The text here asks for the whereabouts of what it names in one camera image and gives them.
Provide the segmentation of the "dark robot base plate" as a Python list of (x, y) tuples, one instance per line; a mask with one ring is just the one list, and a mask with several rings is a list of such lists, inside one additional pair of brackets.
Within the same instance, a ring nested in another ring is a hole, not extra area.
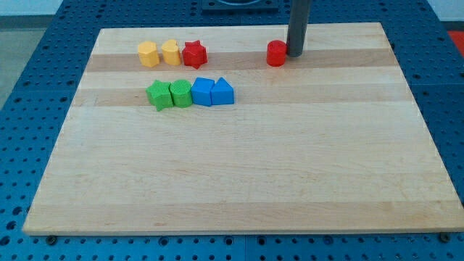
[(278, 0), (201, 0), (202, 14), (253, 13), (279, 11)]

